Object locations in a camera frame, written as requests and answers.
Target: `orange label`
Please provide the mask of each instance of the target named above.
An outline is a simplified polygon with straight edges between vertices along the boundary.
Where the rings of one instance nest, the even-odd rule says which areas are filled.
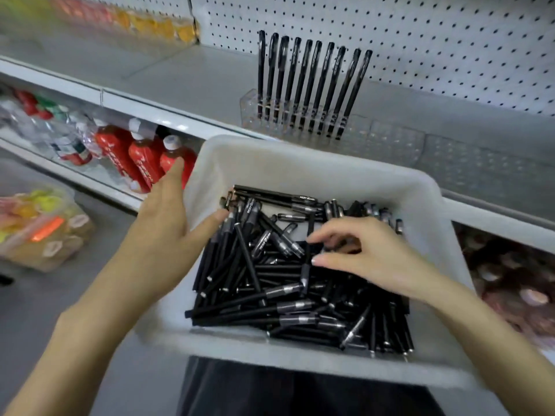
[[[50,236],[52,232],[58,229],[62,223],[64,223],[64,219],[59,216],[54,217],[49,223],[45,224],[39,230],[37,230],[32,236],[31,241],[33,242],[40,242],[46,237]]]

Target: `person's right hand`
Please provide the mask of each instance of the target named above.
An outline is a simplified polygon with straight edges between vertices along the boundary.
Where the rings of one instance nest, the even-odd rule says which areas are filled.
[[[426,303],[444,294],[454,283],[374,217],[332,219],[313,232],[307,242],[323,242],[328,249],[334,249],[349,238],[353,242],[336,252],[314,256],[312,264],[356,274],[385,290]]]

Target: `clear acrylic pen holder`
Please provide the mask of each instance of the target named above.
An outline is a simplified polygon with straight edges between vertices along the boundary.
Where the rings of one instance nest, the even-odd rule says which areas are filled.
[[[321,105],[295,107],[293,101],[267,102],[265,96],[259,103],[256,89],[240,105],[243,128],[316,150],[412,167],[424,145],[421,131],[355,114],[345,119],[343,111],[324,113]]]

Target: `floor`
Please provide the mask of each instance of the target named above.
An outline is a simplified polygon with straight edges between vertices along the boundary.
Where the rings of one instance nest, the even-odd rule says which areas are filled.
[[[40,357],[59,313],[87,288],[115,252],[134,217],[77,192],[97,231],[90,244],[51,274],[0,261],[17,279],[0,288],[0,411]],[[170,415],[177,410],[186,356],[143,345],[132,332],[117,350],[94,404],[93,416]],[[432,391],[447,416],[506,416],[487,391]]]

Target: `pegboard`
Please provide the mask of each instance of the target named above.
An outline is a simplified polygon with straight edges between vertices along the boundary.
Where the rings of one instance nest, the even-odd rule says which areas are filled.
[[[191,3],[204,45],[256,55],[260,29],[302,48],[333,41],[347,47],[343,72],[355,48],[372,49],[370,80],[555,116],[555,0]]]
[[[189,0],[90,0],[137,11],[164,14],[176,18],[192,18]]]

